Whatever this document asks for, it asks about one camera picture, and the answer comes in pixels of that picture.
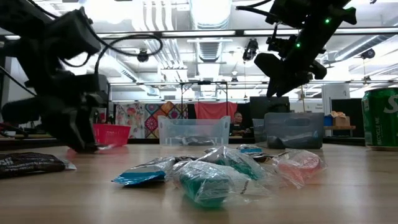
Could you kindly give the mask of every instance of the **man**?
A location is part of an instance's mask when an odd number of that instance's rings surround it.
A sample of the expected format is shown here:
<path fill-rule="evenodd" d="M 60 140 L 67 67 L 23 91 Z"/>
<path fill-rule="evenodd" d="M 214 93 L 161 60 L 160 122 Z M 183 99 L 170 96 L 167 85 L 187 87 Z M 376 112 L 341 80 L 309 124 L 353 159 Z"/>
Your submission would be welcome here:
<path fill-rule="evenodd" d="M 232 121 L 231 127 L 229 128 L 229 133 L 232 136 L 243 136 L 246 133 L 250 133 L 249 128 L 245 128 L 242 125 L 242 114 L 240 112 L 235 112 L 234 119 Z"/>

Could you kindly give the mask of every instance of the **can label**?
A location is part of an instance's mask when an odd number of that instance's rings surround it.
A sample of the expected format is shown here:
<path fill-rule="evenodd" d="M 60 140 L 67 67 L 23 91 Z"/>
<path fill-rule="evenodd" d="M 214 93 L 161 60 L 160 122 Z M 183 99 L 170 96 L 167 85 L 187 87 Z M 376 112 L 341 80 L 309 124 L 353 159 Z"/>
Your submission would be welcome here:
<path fill-rule="evenodd" d="M 398 90 L 367 92 L 362 99 L 365 143 L 369 146 L 398 146 Z"/>

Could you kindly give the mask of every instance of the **patterned fabric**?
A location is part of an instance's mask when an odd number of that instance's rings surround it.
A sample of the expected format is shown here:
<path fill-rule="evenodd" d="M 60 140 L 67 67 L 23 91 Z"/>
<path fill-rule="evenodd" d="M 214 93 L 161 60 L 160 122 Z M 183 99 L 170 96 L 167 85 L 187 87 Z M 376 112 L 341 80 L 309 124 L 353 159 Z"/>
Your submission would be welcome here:
<path fill-rule="evenodd" d="M 131 126 L 129 138 L 145 138 L 144 105 L 116 105 L 116 124 Z"/>
<path fill-rule="evenodd" d="M 159 138 L 158 116 L 187 119 L 188 106 L 166 102 L 158 104 L 134 103 L 116 105 L 116 124 L 132 126 L 129 138 Z"/>
<path fill-rule="evenodd" d="M 163 105 L 147 104 L 145 109 L 145 138 L 159 138 L 157 117 L 160 115 L 170 119 L 188 118 L 188 106 L 186 104 L 182 105 L 182 109 L 181 104 L 175 105 L 172 102 Z"/>

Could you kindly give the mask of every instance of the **pink basket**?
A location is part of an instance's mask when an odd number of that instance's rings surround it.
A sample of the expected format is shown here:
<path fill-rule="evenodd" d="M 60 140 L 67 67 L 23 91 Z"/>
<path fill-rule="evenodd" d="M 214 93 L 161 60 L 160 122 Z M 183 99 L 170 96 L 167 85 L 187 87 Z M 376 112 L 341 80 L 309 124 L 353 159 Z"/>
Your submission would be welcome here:
<path fill-rule="evenodd" d="M 129 139 L 130 126 L 113 124 L 94 124 L 94 135 L 97 143 L 124 146 Z"/>

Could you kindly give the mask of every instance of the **blue box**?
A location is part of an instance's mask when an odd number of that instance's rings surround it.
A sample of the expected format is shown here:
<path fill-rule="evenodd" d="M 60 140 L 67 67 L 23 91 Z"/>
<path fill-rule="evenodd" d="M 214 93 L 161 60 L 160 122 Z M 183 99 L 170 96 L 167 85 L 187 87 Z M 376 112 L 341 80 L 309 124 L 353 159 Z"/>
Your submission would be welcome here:
<path fill-rule="evenodd" d="M 325 119 L 323 120 L 323 125 L 324 126 L 333 126 L 333 117 L 325 116 Z"/>

